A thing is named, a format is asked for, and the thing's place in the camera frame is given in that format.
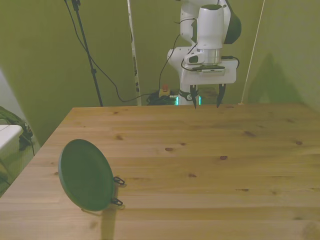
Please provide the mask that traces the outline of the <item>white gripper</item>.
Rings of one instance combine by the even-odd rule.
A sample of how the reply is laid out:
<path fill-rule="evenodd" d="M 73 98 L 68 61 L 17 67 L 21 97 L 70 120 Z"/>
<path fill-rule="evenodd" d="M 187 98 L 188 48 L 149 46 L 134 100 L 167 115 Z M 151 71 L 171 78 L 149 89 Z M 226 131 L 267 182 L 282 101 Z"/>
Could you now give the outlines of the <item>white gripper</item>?
<path fill-rule="evenodd" d="M 217 85 L 218 95 L 216 107 L 221 105 L 226 84 L 233 84 L 237 79 L 237 59 L 224 59 L 218 65 L 188 65 L 185 64 L 182 68 L 180 81 L 183 84 L 190 85 L 190 95 L 194 108 L 197 108 L 198 90 L 196 85 Z"/>

